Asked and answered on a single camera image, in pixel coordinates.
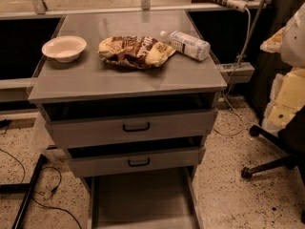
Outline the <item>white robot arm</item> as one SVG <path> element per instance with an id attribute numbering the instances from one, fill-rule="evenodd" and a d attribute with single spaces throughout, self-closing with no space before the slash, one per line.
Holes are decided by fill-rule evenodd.
<path id="1" fill-rule="evenodd" d="M 277 133 L 305 106 L 305 3 L 287 24 L 264 41 L 260 49 L 279 53 L 291 70 L 275 76 L 262 127 Z"/>

